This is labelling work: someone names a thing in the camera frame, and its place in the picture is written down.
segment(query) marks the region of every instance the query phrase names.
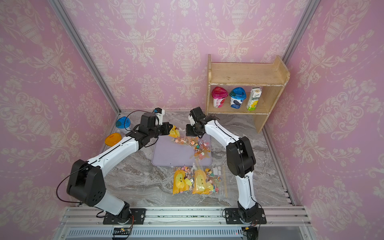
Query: transparent plastic bag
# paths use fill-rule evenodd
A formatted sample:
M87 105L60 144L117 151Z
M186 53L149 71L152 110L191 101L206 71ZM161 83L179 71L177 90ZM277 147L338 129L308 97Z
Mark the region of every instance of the transparent plastic bag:
M191 190L193 182L190 167L177 167L173 176L173 194Z
M225 179L225 165L201 169L194 165L194 187L192 194L220 194L228 197Z

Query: pink yogurt cup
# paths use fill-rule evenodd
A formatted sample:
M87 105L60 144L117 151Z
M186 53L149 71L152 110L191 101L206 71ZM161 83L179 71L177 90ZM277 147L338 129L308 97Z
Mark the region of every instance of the pink yogurt cup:
M215 87L212 91L212 97L214 100L214 108L221 108L225 98L228 97L228 92L222 87Z

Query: pink wallpaper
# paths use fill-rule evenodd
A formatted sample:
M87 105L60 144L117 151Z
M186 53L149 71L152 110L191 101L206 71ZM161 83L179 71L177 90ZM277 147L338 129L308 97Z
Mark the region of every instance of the pink wallpaper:
M384 239L383 1L322 0L272 135L319 240Z
M57 184L115 113L47 1L0 1L0 24L0 238L49 240L67 206Z
M122 109L205 106L207 59L273 62L308 0L61 0Z

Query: wooden shelf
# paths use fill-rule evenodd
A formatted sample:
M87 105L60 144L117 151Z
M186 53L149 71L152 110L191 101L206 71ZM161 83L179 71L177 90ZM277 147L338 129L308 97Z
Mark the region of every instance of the wooden shelf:
M260 99L257 103L256 109L254 111L248 111L247 109L247 102L249 99L249 94L247 93L247 98L244 100L243 104L241 104L240 108L232 108L230 105L231 97L228 96L225 101L224 105L221 108L214 108L213 98L209 98L209 105L208 105L208 113L224 113L224 114L268 114L269 111L265 105L265 102L263 99Z
M206 114L252 114L256 130L261 132L289 78L290 73L279 56L273 63L212 63L208 55ZM263 86L263 91L254 111L247 110L249 93L239 109L230 106L229 96L221 108L214 108L212 85Z
M274 63L212 63L211 85L284 86L289 77L277 56Z

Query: metal vent grille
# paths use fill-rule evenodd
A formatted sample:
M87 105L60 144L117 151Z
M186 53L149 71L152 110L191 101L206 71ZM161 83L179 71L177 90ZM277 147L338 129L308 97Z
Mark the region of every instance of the metal vent grille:
M112 236L113 227L71 227L67 238ZM241 227L137 227L132 237L242 237Z
M71 227L68 232L67 238L70 237L104 237L112 236L113 227Z
M132 237L242 237L243 232L241 227L200 227L200 228L147 228L147 229L133 229Z

